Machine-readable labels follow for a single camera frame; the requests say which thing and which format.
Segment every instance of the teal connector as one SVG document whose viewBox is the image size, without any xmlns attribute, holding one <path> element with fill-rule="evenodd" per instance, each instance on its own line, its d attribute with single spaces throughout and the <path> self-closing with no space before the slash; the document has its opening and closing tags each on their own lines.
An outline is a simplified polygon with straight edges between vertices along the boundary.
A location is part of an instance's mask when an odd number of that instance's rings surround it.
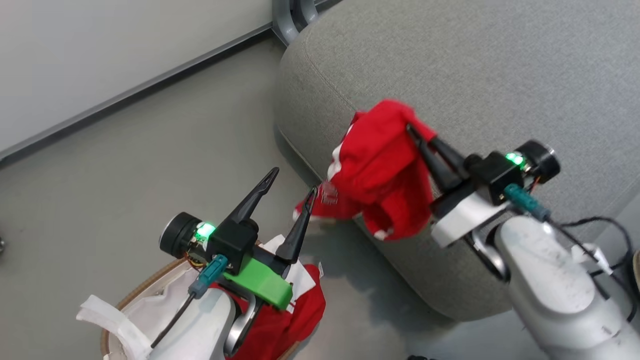
<svg viewBox="0 0 640 360">
<path fill-rule="evenodd" d="M 536 220 L 545 222 L 551 216 L 551 211 L 534 199 L 523 188 L 516 184 L 509 184 L 504 189 L 504 196 L 519 209 L 531 214 Z"/>
<path fill-rule="evenodd" d="M 207 292 L 207 289 L 218 280 L 227 269 L 228 259 L 224 255 L 216 255 L 215 258 L 205 266 L 198 278 L 189 285 L 189 294 L 193 294 L 195 299 L 200 299 Z"/>
</svg>

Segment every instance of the white panel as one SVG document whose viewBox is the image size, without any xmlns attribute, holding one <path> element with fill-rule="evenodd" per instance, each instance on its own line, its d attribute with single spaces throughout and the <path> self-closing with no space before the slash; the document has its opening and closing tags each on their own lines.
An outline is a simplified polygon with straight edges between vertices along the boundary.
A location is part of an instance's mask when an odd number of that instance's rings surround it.
<svg viewBox="0 0 640 360">
<path fill-rule="evenodd" d="M 271 22 L 271 0 L 4 0 L 0 154 Z"/>
</svg>

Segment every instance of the gray ottoman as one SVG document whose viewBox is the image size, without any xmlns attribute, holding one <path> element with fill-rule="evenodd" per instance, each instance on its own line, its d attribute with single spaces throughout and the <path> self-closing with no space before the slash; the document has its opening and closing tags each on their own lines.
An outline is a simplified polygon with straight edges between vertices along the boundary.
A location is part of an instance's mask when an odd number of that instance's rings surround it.
<svg viewBox="0 0 640 360">
<path fill-rule="evenodd" d="M 640 168 L 636 0 L 345 0 L 282 60 L 278 126 L 317 174 L 356 110 L 396 98 L 465 154 L 553 146 L 563 172 L 536 190 L 560 220 L 615 215 Z M 602 229 L 585 227 L 589 241 Z M 376 246 L 434 309 L 467 321 L 509 309 L 465 244 L 428 230 Z"/>
</svg>

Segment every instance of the green bracket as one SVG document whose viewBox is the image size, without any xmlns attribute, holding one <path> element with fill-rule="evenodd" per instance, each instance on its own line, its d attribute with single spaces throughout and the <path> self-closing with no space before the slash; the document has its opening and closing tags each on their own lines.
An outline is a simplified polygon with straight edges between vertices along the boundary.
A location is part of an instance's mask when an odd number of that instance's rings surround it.
<svg viewBox="0 0 640 360">
<path fill-rule="evenodd" d="M 252 292 L 255 296 L 275 306 L 279 310 L 287 308 L 293 298 L 293 288 L 270 267 L 250 258 L 240 274 L 225 272 L 225 278 Z"/>
</svg>

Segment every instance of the cable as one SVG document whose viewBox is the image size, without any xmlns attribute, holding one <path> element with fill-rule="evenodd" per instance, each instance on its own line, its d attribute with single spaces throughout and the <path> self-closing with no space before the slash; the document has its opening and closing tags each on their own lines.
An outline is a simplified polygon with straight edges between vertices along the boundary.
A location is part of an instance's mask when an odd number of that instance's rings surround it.
<svg viewBox="0 0 640 360">
<path fill-rule="evenodd" d="M 196 294 L 192 293 L 189 295 L 189 297 L 187 298 L 187 301 L 184 302 L 184 304 L 182 305 L 182 307 L 178 310 L 178 312 L 173 316 L 173 318 L 171 319 L 171 321 L 169 322 L 169 325 L 167 325 L 164 330 L 162 330 L 162 332 L 160 332 L 160 334 L 158 334 L 158 336 L 156 337 L 156 339 L 154 340 L 154 342 L 151 344 L 151 348 L 155 348 L 158 343 L 160 341 L 162 341 L 162 339 L 167 335 L 167 333 L 169 333 L 169 330 L 171 330 L 171 328 L 175 325 L 175 323 L 178 321 L 178 319 L 180 318 L 180 316 L 182 316 L 182 314 L 184 313 L 184 311 L 187 309 L 187 307 L 189 307 L 190 303 L 193 301 L 193 299 L 195 298 Z"/>
<path fill-rule="evenodd" d="M 629 232 L 627 231 L 627 229 L 625 229 L 625 227 L 622 226 L 622 224 L 620 224 L 615 219 L 608 218 L 608 217 L 590 217 L 590 218 L 584 218 L 582 220 L 578 220 L 578 221 L 575 221 L 575 222 L 562 223 L 560 225 L 562 227 L 577 227 L 577 226 L 580 226 L 580 225 L 585 225 L 585 224 L 588 224 L 590 222 L 596 222 L 596 221 L 604 221 L 604 222 L 608 222 L 608 223 L 612 224 L 613 226 L 618 228 L 618 230 L 620 230 L 620 232 L 622 233 L 622 235 L 625 238 L 625 244 L 627 245 L 627 252 L 622 257 L 622 259 L 620 259 L 620 261 L 617 262 L 615 265 L 613 265 L 611 268 L 613 270 L 618 269 L 621 266 L 623 266 L 624 264 L 626 264 L 629 261 L 631 261 L 631 259 L 633 258 L 633 244 L 631 242 L 631 236 L 629 235 Z M 601 275 L 603 273 L 604 272 L 602 270 L 597 270 L 595 272 L 590 273 L 590 275 L 592 277 L 594 277 L 594 276 Z"/>
<path fill-rule="evenodd" d="M 565 235 L 569 240 L 571 240 L 572 243 L 578 245 L 578 247 L 580 247 L 580 249 L 582 249 L 582 251 L 584 251 L 596 264 L 600 264 L 600 260 L 598 260 L 598 258 L 596 258 L 596 256 L 593 254 L 593 251 L 588 250 L 584 246 L 584 244 L 580 240 L 578 240 L 574 235 L 569 233 L 562 226 L 562 224 L 559 224 L 559 223 L 557 223 L 557 222 L 555 222 L 554 220 L 551 220 L 551 219 L 547 219 L 547 222 L 549 223 L 549 225 L 553 226 L 555 229 L 557 229 L 559 232 L 561 232 L 563 235 Z M 622 290 L 625 291 L 625 293 L 627 294 L 627 297 L 629 298 L 629 300 L 631 302 L 631 312 L 630 312 L 629 316 L 627 317 L 627 322 L 630 322 L 631 320 L 633 320 L 633 318 L 636 316 L 636 313 L 637 313 L 636 299 L 633 296 L 632 292 L 627 287 L 627 285 L 616 274 L 611 274 L 610 276 L 620 286 L 620 288 L 622 288 Z"/>
</svg>

